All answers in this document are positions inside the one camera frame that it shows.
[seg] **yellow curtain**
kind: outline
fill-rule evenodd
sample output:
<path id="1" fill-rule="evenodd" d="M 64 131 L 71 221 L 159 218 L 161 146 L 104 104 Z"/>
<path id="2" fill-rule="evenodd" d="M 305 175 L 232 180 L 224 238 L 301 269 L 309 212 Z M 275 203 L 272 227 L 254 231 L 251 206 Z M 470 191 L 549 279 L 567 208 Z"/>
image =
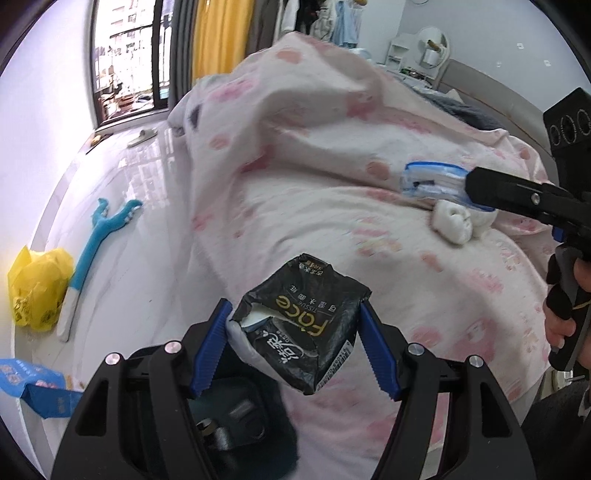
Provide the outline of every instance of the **yellow curtain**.
<path id="1" fill-rule="evenodd" d="M 244 59 L 254 0 L 199 0 L 193 38 L 193 82 L 229 73 Z"/>

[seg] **gray bed headboard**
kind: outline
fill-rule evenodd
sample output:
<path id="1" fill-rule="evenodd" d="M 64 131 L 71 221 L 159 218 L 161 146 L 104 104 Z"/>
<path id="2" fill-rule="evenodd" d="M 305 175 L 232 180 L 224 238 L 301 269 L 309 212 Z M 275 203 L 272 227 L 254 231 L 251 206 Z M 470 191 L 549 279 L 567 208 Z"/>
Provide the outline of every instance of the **gray bed headboard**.
<path id="1" fill-rule="evenodd" d="M 550 181 L 558 184 L 541 110 L 502 83 L 457 60 L 450 60 L 437 85 L 437 90 L 444 93 L 451 89 L 456 89 L 466 104 L 481 108 L 502 123 L 511 135 L 535 148 Z"/>

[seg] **white blanket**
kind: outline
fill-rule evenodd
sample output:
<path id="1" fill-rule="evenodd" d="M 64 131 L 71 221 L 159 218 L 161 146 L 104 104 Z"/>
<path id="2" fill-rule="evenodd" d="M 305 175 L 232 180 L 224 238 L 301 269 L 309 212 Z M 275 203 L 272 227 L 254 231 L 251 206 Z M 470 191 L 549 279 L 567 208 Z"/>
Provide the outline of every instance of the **white blanket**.
<path id="1" fill-rule="evenodd" d="M 169 121 L 184 128 L 194 160 L 196 239 L 234 305 L 306 252 L 367 285 L 382 321 L 408 340 L 446 358 L 480 355 L 510 401 L 540 379 L 548 228 L 500 213 L 483 237 L 454 247 L 430 229 L 428 204 L 397 193 L 414 160 L 546 181 L 526 143 L 469 127 L 364 59 L 299 34 L 198 83 Z M 285 386 L 282 395 L 300 433 L 296 476 L 371 476 L 397 406 L 360 342 L 317 394 Z M 445 412 L 442 401 L 433 448 Z"/>

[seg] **white marble floor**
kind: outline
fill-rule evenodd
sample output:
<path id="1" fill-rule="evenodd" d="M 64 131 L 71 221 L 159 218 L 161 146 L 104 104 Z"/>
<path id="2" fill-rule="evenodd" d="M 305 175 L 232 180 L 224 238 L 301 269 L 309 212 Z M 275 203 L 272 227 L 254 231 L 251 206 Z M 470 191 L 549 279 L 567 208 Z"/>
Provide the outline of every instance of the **white marble floor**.
<path id="1" fill-rule="evenodd" d="M 16 329 L 17 358 L 89 381 L 110 352 L 127 357 L 139 348 L 182 338 L 191 324 L 207 320 L 223 296 L 207 261 L 191 257 L 191 160 L 184 141 L 174 138 L 165 122 L 146 127 L 157 128 L 157 137 L 128 149 L 141 128 L 115 134 L 79 159 L 69 183 L 61 185 L 65 191 L 57 214 L 40 224 L 45 231 L 36 243 L 46 237 L 46 250 L 63 247 L 74 260 L 89 238 L 99 197 L 109 200 L 110 215 L 133 198 L 144 206 L 100 246 L 70 341 L 60 343 L 54 332 Z M 40 422 L 23 413 L 42 463 L 52 462 L 67 422 Z"/>

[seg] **black tissue package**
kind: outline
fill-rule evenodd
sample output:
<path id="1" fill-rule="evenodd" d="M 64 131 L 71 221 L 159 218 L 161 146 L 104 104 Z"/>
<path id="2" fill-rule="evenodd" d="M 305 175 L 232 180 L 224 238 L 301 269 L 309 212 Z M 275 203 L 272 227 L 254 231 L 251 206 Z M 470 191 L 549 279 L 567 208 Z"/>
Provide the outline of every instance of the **black tissue package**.
<path id="1" fill-rule="evenodd" d="M 353 351 L 361 302 L 371 291 L 307 254 L 246 293 L 232 320 L 292 387 L 318 391 Z"/>

